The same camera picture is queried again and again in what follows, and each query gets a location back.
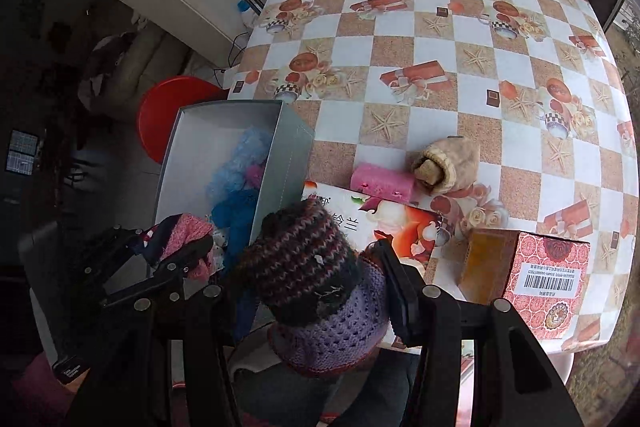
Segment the pink navy sock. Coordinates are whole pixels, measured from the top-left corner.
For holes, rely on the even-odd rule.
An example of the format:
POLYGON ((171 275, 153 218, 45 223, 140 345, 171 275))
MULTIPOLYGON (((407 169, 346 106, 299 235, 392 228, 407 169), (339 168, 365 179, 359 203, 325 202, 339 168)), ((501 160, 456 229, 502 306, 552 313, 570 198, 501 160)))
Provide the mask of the pink navy sock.
POLYGON ((151 267, 156 267, 183 246, 213 239, 213 231, 211 223, 190 213, 169 216, 142 234, 139 254, 151 267))

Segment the light blue fluffy duster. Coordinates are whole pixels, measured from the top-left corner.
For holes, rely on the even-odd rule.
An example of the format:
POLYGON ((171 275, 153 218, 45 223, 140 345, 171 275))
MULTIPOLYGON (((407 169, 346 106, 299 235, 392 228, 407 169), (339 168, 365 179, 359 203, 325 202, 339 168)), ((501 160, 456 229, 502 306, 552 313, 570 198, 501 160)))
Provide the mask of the light blue fluffy duster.
POLYGON ((208 201, 215 206, 230 193, 240 191, 247 184, 245 171, 250 165, 264 165, 269 155, 272 134, 249 127, 240 136, 229 160, 214 170, 206 187, 208 201))

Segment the purple black knitted hat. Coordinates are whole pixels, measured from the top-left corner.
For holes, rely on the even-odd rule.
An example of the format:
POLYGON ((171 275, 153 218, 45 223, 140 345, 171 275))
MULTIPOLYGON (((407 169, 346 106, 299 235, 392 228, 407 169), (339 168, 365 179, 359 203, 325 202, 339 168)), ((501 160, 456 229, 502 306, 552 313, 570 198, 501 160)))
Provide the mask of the purple black knitted hat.
POLYGON ((369 249, 356 253, 317 199, 266 216, 239 271, 273 315, 270 348, 305 376, 359 365, 390 326, 381 263, 369 249))

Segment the blue cloth in box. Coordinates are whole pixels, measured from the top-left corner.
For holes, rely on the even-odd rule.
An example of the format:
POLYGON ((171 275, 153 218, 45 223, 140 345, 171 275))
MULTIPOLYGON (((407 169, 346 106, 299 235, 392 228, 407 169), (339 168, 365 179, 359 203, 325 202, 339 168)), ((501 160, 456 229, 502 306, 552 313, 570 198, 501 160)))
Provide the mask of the blue cloth in box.
POLYGON ((224 267, 234 267, 250 243, 255 209, 259 191, 257 188, 244 188, 234 191, 212 210, 212 220, 217 229, 226 230, 227 247, 224 252, 224 267))

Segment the red patterned cardboard box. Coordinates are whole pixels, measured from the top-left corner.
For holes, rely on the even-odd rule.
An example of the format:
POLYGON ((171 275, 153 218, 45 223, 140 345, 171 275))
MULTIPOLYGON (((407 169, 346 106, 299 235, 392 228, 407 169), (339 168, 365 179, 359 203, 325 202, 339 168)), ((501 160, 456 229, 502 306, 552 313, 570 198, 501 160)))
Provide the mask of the red patterned cardboard box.
POLYGON ((585 242, 474 229, 458 287, 470 303, 508 300, 538 339, 561 339, 582 305, 589 254, 585 242))

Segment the red plastic stool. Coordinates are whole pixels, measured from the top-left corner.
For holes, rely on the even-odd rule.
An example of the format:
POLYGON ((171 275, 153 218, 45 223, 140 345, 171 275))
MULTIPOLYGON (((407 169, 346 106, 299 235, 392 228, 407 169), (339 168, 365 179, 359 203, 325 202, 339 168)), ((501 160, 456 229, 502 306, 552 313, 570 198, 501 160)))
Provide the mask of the red plastic stool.
POLYGON ((157 83, 143 95, 136 127, 143 150, 161 164, 180 109, 198 103, 222 101, 228 90, 192 76, 171 77, 157 83))

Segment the beige sofa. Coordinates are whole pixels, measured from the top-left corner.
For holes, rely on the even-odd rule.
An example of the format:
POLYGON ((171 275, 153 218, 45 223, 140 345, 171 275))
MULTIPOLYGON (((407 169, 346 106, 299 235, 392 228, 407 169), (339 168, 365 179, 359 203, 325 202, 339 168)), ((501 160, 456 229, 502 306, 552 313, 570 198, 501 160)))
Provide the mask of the beige sofa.
POLYGON ((145 93, 180 74, 191 53, 186 44, 153 23, 106 37, 91 52, 78 98, 93 113, 133 121, 145 93))

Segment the floral tissue pack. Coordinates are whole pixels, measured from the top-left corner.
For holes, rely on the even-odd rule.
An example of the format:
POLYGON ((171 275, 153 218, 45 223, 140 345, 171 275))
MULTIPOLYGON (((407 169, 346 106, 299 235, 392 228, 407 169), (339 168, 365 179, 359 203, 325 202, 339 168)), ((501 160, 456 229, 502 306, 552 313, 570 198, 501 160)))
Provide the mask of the floral tissue pack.
POLYGON ((462 296, 456 284, 458 264, 445 257, 451 228, 439 213, 312 181, 303 189, 303 198, 309 197, 322 202, 356 251, 388 239, 400 262, 416 268, 425 283, 462 296))

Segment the beige rolled sock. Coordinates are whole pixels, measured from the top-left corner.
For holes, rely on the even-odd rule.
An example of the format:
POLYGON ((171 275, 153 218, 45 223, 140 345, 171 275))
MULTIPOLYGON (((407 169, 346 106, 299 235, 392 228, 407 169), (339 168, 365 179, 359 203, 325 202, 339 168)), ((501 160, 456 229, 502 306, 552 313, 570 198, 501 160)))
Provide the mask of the beige rolled sock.
POLYGON ((430 144, 416 156, 411 172, 427 193, 466 190, 477 180, 480 146, 465 136, 448 136, 430 144))

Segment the white detergent bottle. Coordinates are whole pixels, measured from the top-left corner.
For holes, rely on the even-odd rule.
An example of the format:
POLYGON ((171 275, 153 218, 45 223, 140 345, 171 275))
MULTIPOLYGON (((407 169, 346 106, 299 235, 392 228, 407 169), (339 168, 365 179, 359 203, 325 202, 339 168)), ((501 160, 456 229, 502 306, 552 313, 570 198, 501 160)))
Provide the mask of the white detergent bottle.
POLYGON ((258 20, 258 14, 252 9, 250 4, 245 0, 240 0, 236 6, 240 12, 243 25, 247 29, 253 29, 258 20))

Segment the checkered starfish tablecloth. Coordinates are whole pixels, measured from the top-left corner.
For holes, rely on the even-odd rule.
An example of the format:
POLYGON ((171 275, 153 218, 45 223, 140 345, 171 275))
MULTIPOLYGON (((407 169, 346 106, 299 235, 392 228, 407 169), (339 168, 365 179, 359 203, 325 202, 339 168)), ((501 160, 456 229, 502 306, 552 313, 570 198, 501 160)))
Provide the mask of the checkered starfish tablecloth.
POLYGON ((314 130, 309 176, 347 186, 372 164, 409 168, 431 143, 480 148, 466 190, 412 195, 442 226, 387 211, 398 251, 457 290, 475 228, 577 239, 582 301, 560 328, 524 312, 553 352, 611 339, 639 206, 634 126, 614 55, 588 0, 267 0, 232 98, 282 100, 314 130))

